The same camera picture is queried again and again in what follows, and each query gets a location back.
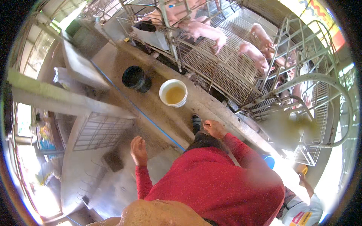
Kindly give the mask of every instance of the red shirt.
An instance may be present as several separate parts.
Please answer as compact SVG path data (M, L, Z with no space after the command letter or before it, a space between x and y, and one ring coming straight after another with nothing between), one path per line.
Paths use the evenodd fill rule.
M219 226L269 225L284 200L282 180L231 133L223 142L241 167L217 148L191 149L154 186L147 167L136 166L138 198L182 202Z

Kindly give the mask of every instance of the slatted floor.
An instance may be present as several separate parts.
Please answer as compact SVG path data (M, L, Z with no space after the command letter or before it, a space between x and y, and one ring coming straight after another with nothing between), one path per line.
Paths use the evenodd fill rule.
M180 45L183 62L203 75L207 80L212 81L213 85L225 92L225 94L240 105L248 103L253 98L252 88L244 83L241 77L246 78L253 85L257 85L258 80L255 77L260 76L260 72L255 70L254 61L249 56L245 54L239 56L237 54L239 45L243 40L259 47L260 41L249 33L252 24L255 22L261 24L267 34L273 39L278 28L245 8L241 8L231 14L217 27L217 29L223 31L229 37L217 58L240 74L234 74L221 66L216 68L218 63L215 60L207 57L202 52ZM214 50L211 48L214 44L215 41L208 38L203 38L202 41L196 42L197 47L210 54L214 54Z

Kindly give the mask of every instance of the white cloth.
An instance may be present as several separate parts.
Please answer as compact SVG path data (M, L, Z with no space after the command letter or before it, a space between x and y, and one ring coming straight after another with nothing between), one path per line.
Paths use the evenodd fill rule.
M285 226L312 226L319 222L323 214L322 205L316 194L311 197L309 205L296 196L287 207L290 210L283 213L282 218Z

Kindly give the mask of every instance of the blue bucket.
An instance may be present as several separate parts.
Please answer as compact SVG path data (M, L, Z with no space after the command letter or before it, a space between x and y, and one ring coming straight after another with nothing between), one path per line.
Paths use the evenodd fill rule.
M274 158L271 156L271 155L263 155L262 156L264 161L266 162L266 164L271 168L273 169L274 168L274 165L275 165L275 160Z

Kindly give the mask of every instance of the black bucket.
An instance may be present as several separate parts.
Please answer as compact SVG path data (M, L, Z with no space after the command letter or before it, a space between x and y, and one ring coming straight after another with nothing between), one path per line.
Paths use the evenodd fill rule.
M152 85L151 79L146 76L139 66L127 68L123 73L122 82L126 87L135 89L140 93L147 92Z

